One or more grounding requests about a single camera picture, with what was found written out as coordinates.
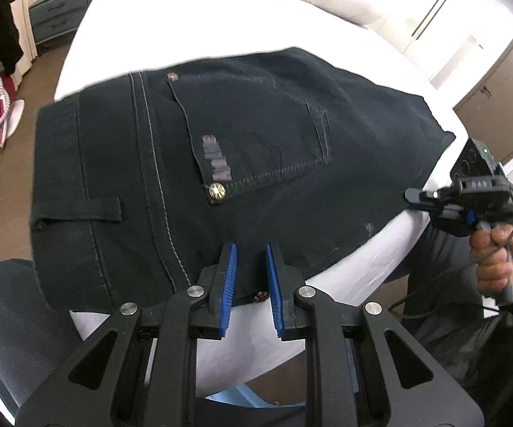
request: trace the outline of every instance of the drawer handle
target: drawer handle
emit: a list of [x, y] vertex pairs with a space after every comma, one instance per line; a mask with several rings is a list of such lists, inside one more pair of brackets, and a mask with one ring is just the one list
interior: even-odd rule
[[47, 11], [48, 12], [51, 12], [51, 11], [55, 11], [56, 9], [59, 9], [59, 8], [62, 8], [63, 6], [65, 6], [65, 3], [61, 3], [60, 5], [57, 5], [57, 6], [53, 6], [53, 8], [49, 8]]
[[65, 19], [64, 21], [59, 22], [58, 24], [52, 25], [51, 28], [52, 29], [56, 29], [57, 27], [61, 27], [61, 25], [65, 25], [66, 23], [67, 23], [67, 19]]

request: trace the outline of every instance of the light blue cloth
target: light blue cloth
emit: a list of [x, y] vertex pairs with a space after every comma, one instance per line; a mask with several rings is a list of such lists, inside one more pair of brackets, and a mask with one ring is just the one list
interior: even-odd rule
[[[245, 408], [278, 408], [280, 406], [271, 405], [262, 398], [260, 398], [255, 392], [250, 390], [246, 385], [238, 385], [236, 387], [227, 389], [218, 394], [210, 395], [207, 400], [218, 401], [221, 403], [227, 403], [230, 405], [244, 406]], [[304, 406], [305, 403], [299, 403], [297, 405], [290, 406]]]
[[[351, 342], [346, 339], [345, 346], [347, 350], [347, 359], [349, 362], [349, 370], [351, 372], [351, 382], [354, 393], [359, 392], [359, 383], [357, 380], [357, 372], [355, 368], [355, 361], [353, 358], [353, 351], [351, 349]], [[249, 389], [246, 385], [238, 385], [236, 387], [227, 389], [218, 394], [210, 395], [207, 400], [218, 401], [220, 403], [227, 403], [230, 405], [244, 406], [245, 408], [279, 408], [281, 406], [271, 405], [262, 398], [260, 398], [255, 392]], [[298, 403], [295, 405], [288, 406], [304, 406], [305, 403]]]

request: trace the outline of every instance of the black cable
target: black cable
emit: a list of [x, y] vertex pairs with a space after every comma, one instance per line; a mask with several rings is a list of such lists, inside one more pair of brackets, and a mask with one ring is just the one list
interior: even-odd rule
[[465, 306], [465, 305], [480, 307], [481, 309], [484, 309], [484, 310], [490, 310], [490, 311], [495, 311], [497, 313], [501, 313], [501, 310], [498, 310], [497, 308], [488, 307], [488, 306], [485, 306], [482, 304], [473, 304], [470, 302], [467, 302], [467, 303], [448, 302], [447, 304], [442, 304], [442, 305], [440, 305], [430, 311], [427, 311], [426, 313], [422, 313], [420, 315], [401, 315], [400, 313], [397, 313], [396, 311], [391, 311], [391, 313], [394, 316], [396, 316], [398, 318], [402, 318], [402, 319], [419, 319], [419, 318], [426, 318], [427, 316], [432, 315], [432, 313], [436, 313], [438, 310], [442, 310], [443, 308], [447, 308], [447, 307], [451, 307], [451, 306]]
[[[417, 295], [419, 294], [420, 292], [422, 292], [423, 290], [425, 290], [428, 286], [430, 286], [432, 283], [434, 283], [434, 281], [436, 281], [437, 279], [439, 279], [440, 277], [444, 276], [445, 274], [450, 274], [450, 273], [459, 273], [461, 272], [463, 269], [467, 268], [467, 267], [470, 267], [471, 265], [477, 265], [479, 264], [479, 262], [485, 260], [486, 258], [489, 258], [490, 256], [492, 256], [493, 254], [499, 252], [501, 249], [504, 249], [505, 247], [507, 247], [510, 243], [511, 243], [511, 240], [513, 239], [513, 230], [511, 231], [511, 234], [509, 235], [509, 237], [506, 239], [505, 242], [503, 242], [502, 244], [500, 244], [499, 246], [497, 246], [496, 249], [494, 249], [493, 251], [485, 254], [485, 255], [481, 255], [480, 257], [468, 262], [467, 264], [464, 264], [462, 265], [461, 267], [453, 267], [453, 268], [448, 268], [440, 273], [438, 273], [436, 276], [434, 276], [429, 282], [427, 282], [426, 284], [423, 284], [422, 286], [420, 286], [419, 288], [415, 289], [414, 291], [410, 292], [409, 294], [405, 295], [403, 298], [401, 298], [400, 300], [396, 301], [395, 303], [393, 303], [389, 308], [388, 308], [388, 311], [392, 312], [392, 310], [394, 310], [396, 307], [398, 307], [400, 304], [403, 304], [404, 302], [406, 302], [409, 298], [411, 298], [412, 296], [414, 295]], [[436, 309], [433, 309], [431, 311], [428, 312], [427, 315], [431, 315], [432, 313], [434, 313], [436, 310], [438, 310], [440, 307], [436, 308]]]

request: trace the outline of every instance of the pocket label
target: pocket label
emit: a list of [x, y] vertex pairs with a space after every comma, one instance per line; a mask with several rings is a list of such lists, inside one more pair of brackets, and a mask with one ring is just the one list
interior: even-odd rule
[[232, 181], [231, 167], [227, 164], [227, 158], [223, 156], [219, 142], [213, 135], [203, 136], [203, 153], [205, 159], [213, 166], [214, 181]]

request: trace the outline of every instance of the hand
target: hand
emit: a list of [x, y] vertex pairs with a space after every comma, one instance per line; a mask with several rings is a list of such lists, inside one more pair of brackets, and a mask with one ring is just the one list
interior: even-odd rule
[[[496, 226], [491, 233], [476, 231], [470, 237], [470, 257], [478, 258], [493, 252], [497, 247], [492, 245], [491, 241], [502, 244], [507, 240], [511, 231], [513, 231], [513, 226], [510, 225]], [[511, 252], [513, 254], [513, 238], [511, 239]], [[502, 290], [507, 281], [511, 281], [513, 284], [513, 263], [507, 261], [505, 248], [480, 261], [477, 264], [476, 273], [477, 290], [486, 296]]]

